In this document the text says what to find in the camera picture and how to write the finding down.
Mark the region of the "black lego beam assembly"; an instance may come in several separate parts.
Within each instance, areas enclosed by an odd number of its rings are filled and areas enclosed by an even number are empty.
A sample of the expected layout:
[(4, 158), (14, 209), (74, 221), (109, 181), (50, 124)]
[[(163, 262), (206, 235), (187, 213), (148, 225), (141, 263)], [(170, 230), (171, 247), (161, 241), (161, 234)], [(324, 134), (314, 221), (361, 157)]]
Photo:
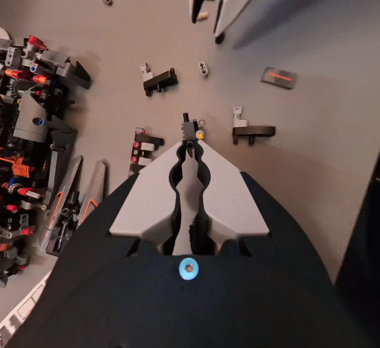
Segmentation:
[(147, 97), (151, 97), (154, 91), (161, 93), (163, 89), (178, 84), (174, 68), (170, 68), (159, 75), (154, 75), (148, 63), (143, 63), (140, 65), (140, 70), (142, 71), (143, 88)]
[(252, 126), (248, 121), (241, 119), (242, 106), (233, 108), (232, 141), (237, 145), (240, 137), (247, 137), (249, 145), (253, 145), (256, 137), (273, 137), (276, 134), (275, 126)]

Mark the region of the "dark lego tile red stripe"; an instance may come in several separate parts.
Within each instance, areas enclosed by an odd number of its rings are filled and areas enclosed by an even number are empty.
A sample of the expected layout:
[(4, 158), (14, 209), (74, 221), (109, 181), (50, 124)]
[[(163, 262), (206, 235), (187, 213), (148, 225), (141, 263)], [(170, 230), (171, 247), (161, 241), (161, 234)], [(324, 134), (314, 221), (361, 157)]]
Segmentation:
[(294, 88), (297, 80), (298, 75), (293, 72), (267, 66), (264, 69), (260, 82), (291, 90)]

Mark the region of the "black lego assembly red pins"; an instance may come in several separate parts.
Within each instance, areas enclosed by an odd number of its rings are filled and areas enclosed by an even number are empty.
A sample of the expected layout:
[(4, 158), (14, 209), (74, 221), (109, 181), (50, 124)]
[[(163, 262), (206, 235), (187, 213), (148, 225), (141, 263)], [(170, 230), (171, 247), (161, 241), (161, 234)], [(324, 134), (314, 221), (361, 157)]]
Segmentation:
[(143, 168), (154, 160), (154, 152), (159, 147), (164, 146), (163, 138), (154, 137), (146, 134), (145, 129), (141, 127), (135, 128), (135, 139), (132, 145), (130, 168), (128, 177), (139, 173)]

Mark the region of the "dark grey lego axle assembly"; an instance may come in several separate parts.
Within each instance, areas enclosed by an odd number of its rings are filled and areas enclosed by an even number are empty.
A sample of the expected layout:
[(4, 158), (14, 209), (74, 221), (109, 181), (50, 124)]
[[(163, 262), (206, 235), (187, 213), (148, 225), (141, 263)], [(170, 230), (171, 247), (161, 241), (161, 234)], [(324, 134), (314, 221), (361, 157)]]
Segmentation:
[(196, 141), (205, 139), (206, 121), (200, 119), (190, 119), (188, 113), (183, 113), (183, 123), (181, 124), (182, 138), (185, 141), (185, 146), (188, 155), (193, 158), (193, 151)]

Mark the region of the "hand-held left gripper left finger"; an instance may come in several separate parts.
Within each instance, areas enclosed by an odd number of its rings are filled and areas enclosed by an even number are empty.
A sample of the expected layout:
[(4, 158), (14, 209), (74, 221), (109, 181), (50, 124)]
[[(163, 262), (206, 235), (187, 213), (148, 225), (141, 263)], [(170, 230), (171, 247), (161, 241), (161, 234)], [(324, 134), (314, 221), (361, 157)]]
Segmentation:
[(119, 210), (110, 233), (138, 237), (171, 255), (181, 227), (182, 142), (142, 169)]

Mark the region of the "lego sticker sheet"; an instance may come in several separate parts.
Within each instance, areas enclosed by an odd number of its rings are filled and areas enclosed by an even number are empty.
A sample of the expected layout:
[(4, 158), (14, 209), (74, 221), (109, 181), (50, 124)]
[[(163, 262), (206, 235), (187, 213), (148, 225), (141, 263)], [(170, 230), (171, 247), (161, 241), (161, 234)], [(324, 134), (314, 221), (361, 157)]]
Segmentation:
[(38, 302), (46, 282), (51, 274), (50, 270), (27, 296), (3, 319), (0, 323), (0, 347), (4, 348), (17, 329), (25, 322)]

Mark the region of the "large lego vehicle model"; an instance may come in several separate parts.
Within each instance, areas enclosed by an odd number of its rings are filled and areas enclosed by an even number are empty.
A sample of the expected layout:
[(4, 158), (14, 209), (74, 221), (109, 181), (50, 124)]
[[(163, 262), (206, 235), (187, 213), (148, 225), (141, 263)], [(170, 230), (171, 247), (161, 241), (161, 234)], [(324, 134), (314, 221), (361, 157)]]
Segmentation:
[(38, 210), (61, 208), (77, 137), (64, 122), (68, 84), (88, 90), (91, 77), (70, 56), (36, 36), (12, 38), (1, 28), (1, 289), (30, 261), (28, 236), (40, 233)]

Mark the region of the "person's dark trousers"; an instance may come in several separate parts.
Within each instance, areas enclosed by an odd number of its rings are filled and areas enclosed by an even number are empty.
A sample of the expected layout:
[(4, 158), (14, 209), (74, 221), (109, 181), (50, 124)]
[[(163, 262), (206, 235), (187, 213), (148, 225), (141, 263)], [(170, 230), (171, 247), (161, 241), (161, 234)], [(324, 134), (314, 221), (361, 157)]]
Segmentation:
[(376, 161), (335, 282), (351, 311), (373, 334), (380, 318), (380, 162)]

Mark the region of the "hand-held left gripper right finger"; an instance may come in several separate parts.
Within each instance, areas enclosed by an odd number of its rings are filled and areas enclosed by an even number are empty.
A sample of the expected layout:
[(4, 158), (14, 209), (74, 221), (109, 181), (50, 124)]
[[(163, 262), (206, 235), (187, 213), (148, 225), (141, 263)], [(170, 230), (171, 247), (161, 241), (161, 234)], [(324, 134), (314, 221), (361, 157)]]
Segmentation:
[(268, 236), (269, 228), (240, 170), (203, 141), (194, 145), (194, 156), (203, 188), (189, 229), (192, 252), (213, 255), (226, 241)]

